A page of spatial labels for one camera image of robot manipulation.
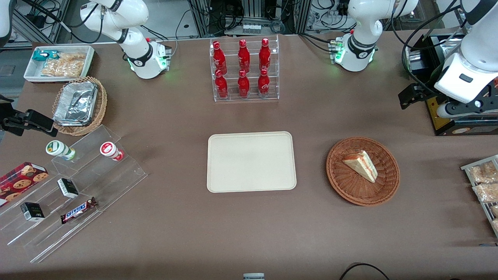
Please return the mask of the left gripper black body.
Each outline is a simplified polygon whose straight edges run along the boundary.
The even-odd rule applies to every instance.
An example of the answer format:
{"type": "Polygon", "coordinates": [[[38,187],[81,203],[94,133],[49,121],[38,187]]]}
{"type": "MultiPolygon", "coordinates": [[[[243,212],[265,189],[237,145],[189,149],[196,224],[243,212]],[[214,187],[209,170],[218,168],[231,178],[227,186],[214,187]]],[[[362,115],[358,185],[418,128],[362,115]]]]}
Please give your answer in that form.
{"type": "Polygon", "coordinates": [[[444,104],[444,117],[455,119],[479,114],[497,114],[498,96],[496,91],[482,91],[471,101],[464,103],[451,101],[444,104]]]}

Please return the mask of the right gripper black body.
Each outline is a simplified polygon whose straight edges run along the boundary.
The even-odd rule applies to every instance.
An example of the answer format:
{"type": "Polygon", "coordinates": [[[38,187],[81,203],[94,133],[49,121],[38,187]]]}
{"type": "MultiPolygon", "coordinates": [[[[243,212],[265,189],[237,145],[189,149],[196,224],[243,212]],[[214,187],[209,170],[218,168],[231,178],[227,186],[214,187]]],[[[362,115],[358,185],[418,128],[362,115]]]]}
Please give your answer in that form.
{"type": "Polygon", "coordinates": [[[14,100],[0,96],[0,122],[2,130],[22,136],[26,128],[26,114],[12,107],[14,100]]]}

